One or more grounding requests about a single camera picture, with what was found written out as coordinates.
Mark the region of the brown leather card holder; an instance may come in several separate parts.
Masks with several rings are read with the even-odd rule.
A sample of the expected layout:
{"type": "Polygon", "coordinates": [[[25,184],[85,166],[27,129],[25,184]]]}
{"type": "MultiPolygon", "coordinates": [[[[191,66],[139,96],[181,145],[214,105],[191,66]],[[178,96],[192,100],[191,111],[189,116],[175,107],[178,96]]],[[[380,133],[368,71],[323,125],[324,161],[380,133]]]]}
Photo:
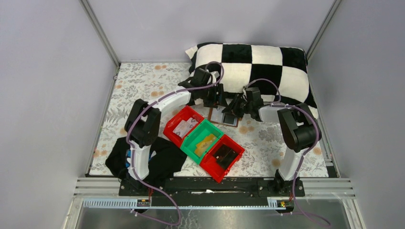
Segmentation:
{"type": "Polygon", "coordinates": [[[213,124],[225,125],[230,127],[238,127],[240,118],[235,117],[233,114],[223,113],[225,107],[218,106],[217,108],[210,108],[208,120],[213,124]]]}

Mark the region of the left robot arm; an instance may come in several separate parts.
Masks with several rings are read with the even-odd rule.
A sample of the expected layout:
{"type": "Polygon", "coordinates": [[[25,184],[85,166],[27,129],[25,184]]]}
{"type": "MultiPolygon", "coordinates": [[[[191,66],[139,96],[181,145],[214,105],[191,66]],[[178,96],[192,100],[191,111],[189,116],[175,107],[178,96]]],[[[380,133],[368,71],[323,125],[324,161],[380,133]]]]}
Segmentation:
{"type": "Polygon", "coordinates": [[[208,67],[198,68],[194,75],[180,82],[172,91],[147,102],[137,99],[125,124],[126,142],[129,144],[127,162],[128,179],[136,185],[150,185],[144,182],[149,175],[149,152],[158,137],[161,117],[170,110],[201,99],[207,107],[215,107],[224,101],[223,85],[224,67],[210,72],[208,67]]]}

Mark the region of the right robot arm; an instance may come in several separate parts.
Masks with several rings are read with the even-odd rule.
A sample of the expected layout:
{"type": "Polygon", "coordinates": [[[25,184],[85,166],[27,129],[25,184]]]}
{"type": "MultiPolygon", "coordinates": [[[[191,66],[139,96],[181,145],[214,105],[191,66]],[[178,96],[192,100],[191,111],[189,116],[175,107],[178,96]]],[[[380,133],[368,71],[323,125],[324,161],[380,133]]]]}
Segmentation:
{"type": "Polygon", "coordinates": [[[223,113],[242,118],[245,114],[258,122],[279,122],[283,140],[287,146],[274,181],[269,185],[280,195],[298,187],[299,168],[303,157],[321,139],[321,131],[315,117],[305,103],[288,105],[278,102],[265,104],[257,87],[247,88],[245,95],[238,94],[225,107],[223,113]]]}

